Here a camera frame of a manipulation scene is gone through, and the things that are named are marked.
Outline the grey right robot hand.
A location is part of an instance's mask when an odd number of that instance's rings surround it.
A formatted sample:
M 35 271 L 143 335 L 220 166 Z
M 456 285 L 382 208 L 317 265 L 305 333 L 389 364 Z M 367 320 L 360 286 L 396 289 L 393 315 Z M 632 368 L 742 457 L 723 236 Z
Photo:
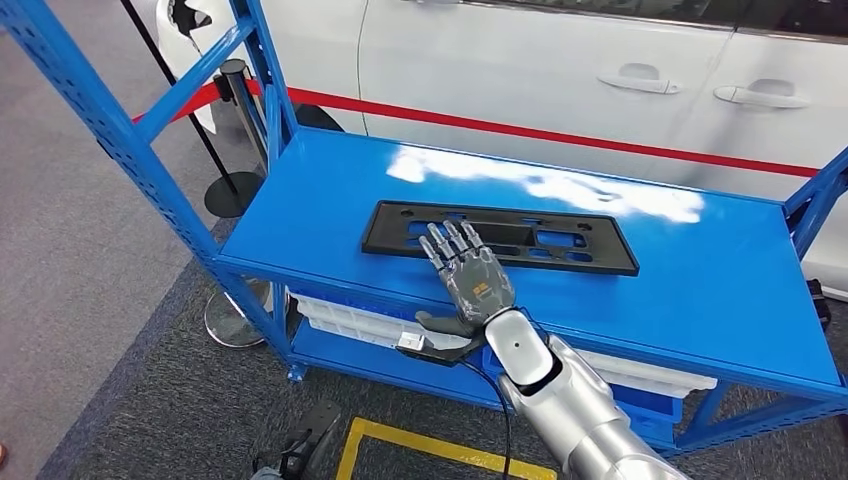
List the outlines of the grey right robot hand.
M 495 316 L 514 307 L 515 291 L 508 276 L 471 223 L 429 223 L 419 243 L 456 306 L 453 317 L 418 311 L 415 318 L 423 328 L 472 338 Z

